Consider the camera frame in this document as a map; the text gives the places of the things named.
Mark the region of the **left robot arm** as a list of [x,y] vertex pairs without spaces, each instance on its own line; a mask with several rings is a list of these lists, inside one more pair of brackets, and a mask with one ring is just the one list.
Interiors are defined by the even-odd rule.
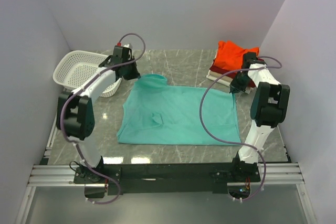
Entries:
[[108,178],[103,158],[90,139],[95,128],[93,104],[108,86],[119,79],[140,77],[135,61],[131,46],[117,43],[112,55],[98,65],[92,77],[73,91],[64,91],[59,95],[56,126],[77,150],[81,172],[93,183]]

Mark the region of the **teal t-shirt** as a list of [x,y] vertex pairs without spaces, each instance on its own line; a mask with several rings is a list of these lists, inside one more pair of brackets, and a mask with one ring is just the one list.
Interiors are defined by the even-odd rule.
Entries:
[[239,143],[235,97],[216,89],[171,86],[159,74],[143,75],[123,105],[117,139],[149,145]]

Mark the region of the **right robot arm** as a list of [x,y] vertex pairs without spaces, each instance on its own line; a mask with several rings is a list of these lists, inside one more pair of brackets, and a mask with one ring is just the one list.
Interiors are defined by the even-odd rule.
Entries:
[[232,179],[238,182],[256,174],[259,152],[274,128],[284,121],[290,95],[290,87],[277,81],[256,53],[245,53],[241,67],[230,83],[230,93],[246,91],[250,82],[256,92],[250,108],[249,133],[234,158],[236,165],[230,169]]

